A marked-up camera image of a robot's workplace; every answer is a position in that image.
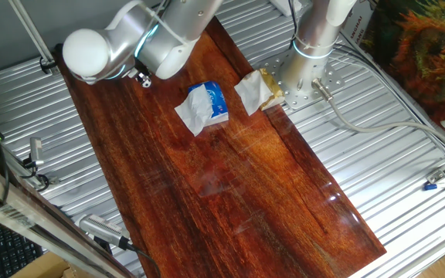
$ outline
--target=wooden board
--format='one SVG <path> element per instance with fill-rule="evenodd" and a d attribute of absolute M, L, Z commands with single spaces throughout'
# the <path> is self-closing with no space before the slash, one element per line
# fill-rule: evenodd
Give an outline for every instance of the wooden board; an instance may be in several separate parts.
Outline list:
<path fill-rule="evenodd" d="M 128 78 L 89 86 L 59 59 L 134 243 L 164 277 L 347 277 L 381 256 L 281 107 L 246 114 L 233 87 L 252 69 L 217 21 L 207 32 L 175 77 L 147 90 Z M 193 137 L 174 108 L 208 80 L 229 122 Z"/>

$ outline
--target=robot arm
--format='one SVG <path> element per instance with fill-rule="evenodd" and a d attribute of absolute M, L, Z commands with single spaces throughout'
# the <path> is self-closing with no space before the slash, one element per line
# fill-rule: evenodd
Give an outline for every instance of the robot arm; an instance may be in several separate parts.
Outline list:
<path fill-rule="evenodd" d="M 311 81 L 322 78 L 341 24 L 355 2 L 313 1 L 295 34 L 296 51 L 281 73 L 287 87 L 312 90 Z M 129 76 L 140 77 L 144 86 L 150 86 L 148 70 L 166 80 L 185 65 L 222 3 L 223 0 L 170 1 L 161 19 L 143 1 L 131 1 L 106 29 L 80 29 L 68 36 L 63 58 L 72 73 L 90 84 Z"/>
<path fill-rule="evenodd" d="M 160 22 L 143 1 L 131 1 L 106 29 L 80 29 L 70 34 L 63 45 L 63 58 L 71 72 L 89 84 L 116 77 L 147 76 L 135 67 L 136 59 L 157 77 L 168 79 L 183 67 L 222 3 L 223 0 L 173 1 Z"/>

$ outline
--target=keyboard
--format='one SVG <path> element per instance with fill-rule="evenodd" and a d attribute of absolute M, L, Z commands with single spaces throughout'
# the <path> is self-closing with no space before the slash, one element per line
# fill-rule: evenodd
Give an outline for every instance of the keyboard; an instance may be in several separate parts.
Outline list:
<path fill-rule="evenodd" d="M 0 278 L 10 277 L 42 255 L 42 248 L 0 225 Z"/>

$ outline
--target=patterned blanket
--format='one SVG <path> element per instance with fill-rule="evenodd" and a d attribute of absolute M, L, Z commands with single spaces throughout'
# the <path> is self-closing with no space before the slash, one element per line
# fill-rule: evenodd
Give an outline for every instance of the patterned blanket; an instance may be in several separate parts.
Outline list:
<path fill-rule="evenodd" d="M 362 48 L 432 120 L 445 120 L 445 0 L 381 0 Z"/>

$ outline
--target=metal slatted platform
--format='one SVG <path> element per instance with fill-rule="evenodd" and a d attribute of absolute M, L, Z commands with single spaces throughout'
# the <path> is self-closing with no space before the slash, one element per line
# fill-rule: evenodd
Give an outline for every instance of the metal slatted platform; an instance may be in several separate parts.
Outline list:
<path fill-rule="evenodd" d="M 267 0 L 225 1 L 217 16 L 253 66 L 289 46 L 291 19 Z M 331 64 L 345 81 L 343 90 L 333 92 L 336 103 L 352 123 L 423 119 L 402 92 L 390 91 L 368 70 Z M 422 190 L 425 176 L 445 163 L 444 150 L 431 137 L 410 127 L 357 134 L 343 128 L 324 101 L 283 108 L 388 250 L 355 277 L 389 277 L 445 239 L 445 189 Z M 124 226 L 63 78 L 44 74 L 38 59 L 0 72 L 0 131 L 20 158 L 29 153 L 30 137 L 42 138 L 46 165 L 39 172 L 60 181 L 42 195 L 72 219 L 95 213 Z M 136 254 L 113 252 L 143 275 Z"/>

